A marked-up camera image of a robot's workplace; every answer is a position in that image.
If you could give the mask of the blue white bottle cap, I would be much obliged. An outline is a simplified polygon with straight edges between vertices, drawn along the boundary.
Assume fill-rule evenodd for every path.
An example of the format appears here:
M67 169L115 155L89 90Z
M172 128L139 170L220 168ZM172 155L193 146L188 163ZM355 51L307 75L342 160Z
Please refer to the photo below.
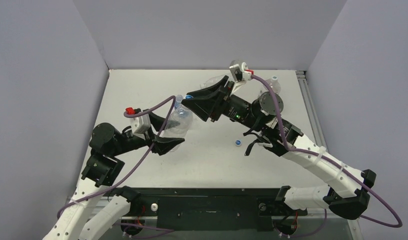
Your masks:
M240 139L238 139L238 140L236 140L236 141L234 142L234 144L235 144L236 147L240 147L240 146L242 146L243 141L240 140Z

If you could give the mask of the blue label bottle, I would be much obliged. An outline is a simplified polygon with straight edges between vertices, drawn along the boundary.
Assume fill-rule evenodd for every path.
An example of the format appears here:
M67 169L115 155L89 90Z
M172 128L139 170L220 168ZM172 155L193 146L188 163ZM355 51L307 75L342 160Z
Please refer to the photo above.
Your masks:
M182 100L184 99L184 97L181 94L178 94L175 97L175 103L174 103L174 109L177 110L178 108L182 107Z

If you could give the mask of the clear bottle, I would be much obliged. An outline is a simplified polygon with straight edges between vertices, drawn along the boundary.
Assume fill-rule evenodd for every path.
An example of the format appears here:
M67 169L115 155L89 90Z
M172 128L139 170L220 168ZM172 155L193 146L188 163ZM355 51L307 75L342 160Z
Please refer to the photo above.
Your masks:
M165 129L162 133L164 138L185 138L193 123L194 113L182 104L184 97L175 97L174 111L170 114Z
M225 77L225 74L214 76L214 77L208 79L207 81L201 83L199 85L199 87L200 87L200 89L205 89L205 88L211 87L211 86L217 84L219 81L221 81L224 77Z

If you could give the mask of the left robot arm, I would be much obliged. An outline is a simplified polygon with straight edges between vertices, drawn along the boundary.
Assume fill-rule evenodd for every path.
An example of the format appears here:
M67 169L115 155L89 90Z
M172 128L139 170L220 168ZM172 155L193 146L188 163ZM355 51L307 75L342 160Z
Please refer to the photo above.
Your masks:
M160 156L184 142L184 138L160 137L153 132L165 119L154 114L130 117L130 126L118 131L110 123L92 131L91 155L76 190L45 240L98 240L122 216L141 209L140 193L128 186L113 188L125 163L117 156L149 147Z

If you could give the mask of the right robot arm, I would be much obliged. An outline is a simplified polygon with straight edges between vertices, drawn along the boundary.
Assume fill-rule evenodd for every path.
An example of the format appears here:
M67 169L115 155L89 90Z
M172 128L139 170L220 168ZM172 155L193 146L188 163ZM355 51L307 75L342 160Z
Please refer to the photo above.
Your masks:
M323 181L322 186L297 188L283 186L274 199L275 209L286 214L290 210L328 209L348 220L359 218L370 201L368 190L376 174L346 165L316 145L298 127L277 117L280 112L277 96L266 91L253 102L234 95L234 82L227 76L218 83L188 93L182 104L201 120L217 121L226 116L247 127L246 135L255 140L245 155L259 145L278 157L287 159Z

